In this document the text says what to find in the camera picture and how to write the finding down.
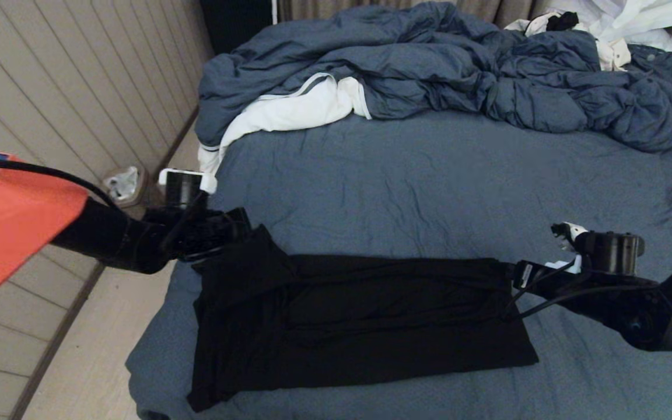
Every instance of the floor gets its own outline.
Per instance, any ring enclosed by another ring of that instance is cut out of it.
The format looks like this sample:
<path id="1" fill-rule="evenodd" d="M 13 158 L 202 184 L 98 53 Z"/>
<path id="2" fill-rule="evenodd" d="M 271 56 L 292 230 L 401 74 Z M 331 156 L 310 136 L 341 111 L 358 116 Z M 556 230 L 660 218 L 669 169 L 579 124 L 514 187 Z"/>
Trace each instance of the floor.
<path id="1" fill-rule="evenodd" d="M 175 262 L 157 274 L 105 269 L 77 315 L 24 420 L 135 420 L 126 357 L 157 313 Z"/>

